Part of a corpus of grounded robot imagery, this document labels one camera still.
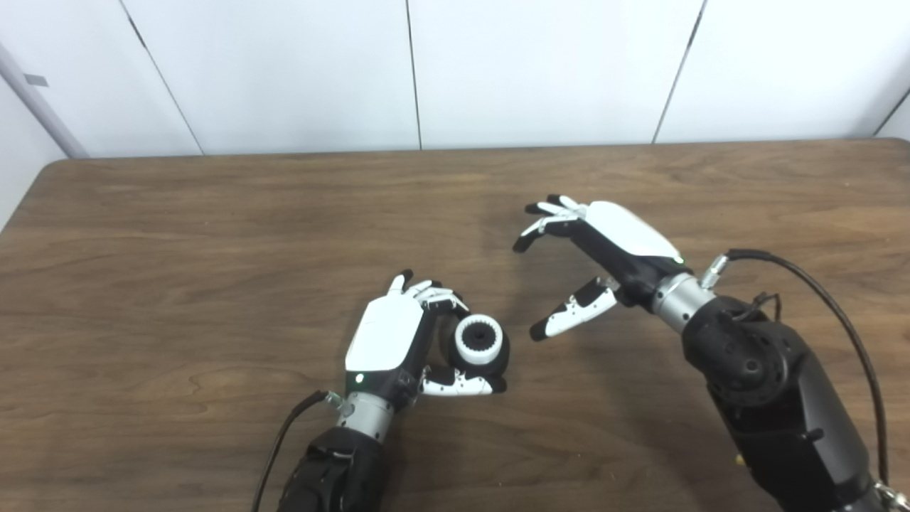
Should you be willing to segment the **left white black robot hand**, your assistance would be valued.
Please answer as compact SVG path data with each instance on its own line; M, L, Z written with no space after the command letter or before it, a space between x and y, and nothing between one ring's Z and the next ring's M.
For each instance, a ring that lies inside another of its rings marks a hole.
M510 343L491 316L474 314L441 282L405 269L368 302L345 356L345 395L367 393L395 412L419 395L504 393Z

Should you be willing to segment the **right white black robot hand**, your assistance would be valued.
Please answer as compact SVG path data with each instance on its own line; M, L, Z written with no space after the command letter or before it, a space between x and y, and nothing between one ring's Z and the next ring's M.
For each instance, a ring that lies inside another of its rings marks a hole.
M594 277L572 292L549 316L530 328L534 341L544 341L604 314L617 304L654 312L660 285L689 274L679 250L663 234L623 206L608 201L589 204L550 194L529 204L537 220L521 231L513 252L524 253L540 238L567 238L598 263L608 278Z

